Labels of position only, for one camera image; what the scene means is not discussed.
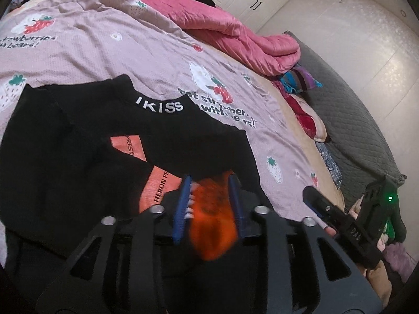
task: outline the blue gripper pad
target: blue gripper pad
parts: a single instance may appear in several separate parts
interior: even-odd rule
[[[236,175],[228,176],[228,196],[230,205],[234,213],[234,221],[236,224],[237,234],[239,238],[244,237],[244,216],[243,209],[239,199],[239,184]]]
[[[321,215],[309,202],[302,200],[305,205],[307,205],[319,218],[323,218],[323,215]]]
[[[173,218],[173,242],[180,244],[185,232],[185,213],[188,207],[189,194],[191,193],[191,176],[186,176],[182,182],[181,193],[179,196],[178,206]]]

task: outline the black t-shirt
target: black t-shirt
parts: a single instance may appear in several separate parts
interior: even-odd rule
[[[124,136],[140,140],[140,158],[132,147],[125,152],[116,148],[112,138]],[[30,254],[45,248],[68,257],[104,216],[137,215],[156,168],[180,178],[189,174],[194,180],[233,170],[243,189],[271,207],[246,132],[200,111],[188,96],[150,99],[135,91],[126,75],[81,85],[27,85],[0,146],[0,217],[8,243],[14,242],[8,244],[7,261],[14,265],[13,272],[22,253],[12,245],[20,244],[22,250],[22,240],[25,246],[36,244],[23,249]],[[218,264],[221,274],[224,268],[231,270],[231,254],[242,251],[237,249],[209,263],[209,270]],[[40,263],[48,270],[45,260]],[[248,289],[247,273],[232,280],[242,279]],[[22,275],[19,278],[25,283]]]

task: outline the purple cloth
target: purple cloth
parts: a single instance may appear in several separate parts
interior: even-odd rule
[[[401,281],[406,283],[416,266],[416,262],[407,253],[403,243],[389,244],[383,251],[383,256],[390,264],[391,269],[399,273]]]
[[[314,79],[300,64],[296,64],[279,79],[288,93],[297,94],[309,89],[323,87],[323,85]]]

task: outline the orange cloth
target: orange cloth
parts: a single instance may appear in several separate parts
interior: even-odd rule
[[[189,237],[198,255],[206,261],[219,258],[237,241],[228,195],[228,176],[232,173],[224,172],[222,176],[201,180],[192,191],[195,203]]]

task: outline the pink bedsheet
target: pink bedsheet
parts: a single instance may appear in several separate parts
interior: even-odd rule
[[[222,9],[195,0],[141,1],[256,73],[277,76],[300,59],[298,43],[289,35],[258,36]]]

